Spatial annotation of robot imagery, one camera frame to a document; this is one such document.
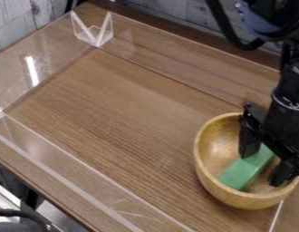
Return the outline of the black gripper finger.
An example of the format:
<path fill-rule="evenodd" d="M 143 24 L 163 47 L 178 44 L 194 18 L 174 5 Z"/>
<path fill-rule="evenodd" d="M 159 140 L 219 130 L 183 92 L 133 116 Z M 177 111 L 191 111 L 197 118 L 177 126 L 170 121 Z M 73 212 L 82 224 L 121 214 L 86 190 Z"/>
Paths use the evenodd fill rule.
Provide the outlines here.
<path fill-rule="evenodd" d="M 257 133 L 246 126 L 239 126 L 239 156 L 246 159 L 259 150 L 261 141 Z"/>
<path fill-rule="evenodd" d="M 285 181 L 299 177 L 299 163 L 282 160 L 269 175 L 269 185 L 278 187 Z"/>

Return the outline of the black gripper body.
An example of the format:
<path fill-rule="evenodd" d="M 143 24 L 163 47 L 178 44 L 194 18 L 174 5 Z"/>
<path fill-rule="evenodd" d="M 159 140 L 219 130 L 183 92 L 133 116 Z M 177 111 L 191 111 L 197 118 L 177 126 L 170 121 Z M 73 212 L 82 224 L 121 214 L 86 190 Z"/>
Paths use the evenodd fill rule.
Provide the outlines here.
<path fill-rule="evenodd" d="M 251 101 L 242 104 L 239 125 L 246 125 L 281 160 L 299 162 L 299 101 L 290 96 L 271 94 L 269 108 Z"/>

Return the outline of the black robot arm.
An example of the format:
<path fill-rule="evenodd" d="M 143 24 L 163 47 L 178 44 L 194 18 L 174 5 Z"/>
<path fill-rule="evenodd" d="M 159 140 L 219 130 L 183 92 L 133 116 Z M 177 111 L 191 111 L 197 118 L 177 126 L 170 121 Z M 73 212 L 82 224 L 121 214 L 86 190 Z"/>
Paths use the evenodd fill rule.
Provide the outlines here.
<path fill-rule="evenodd" d="M 282 43 L 270 104 L 245 102 L 239 116 L 239 155 L 266 145 L 279 158 L 267 178 L 277 187 L 299 177 L 299 0 L 239 0 L 238 10 L 257 38 Z"/>

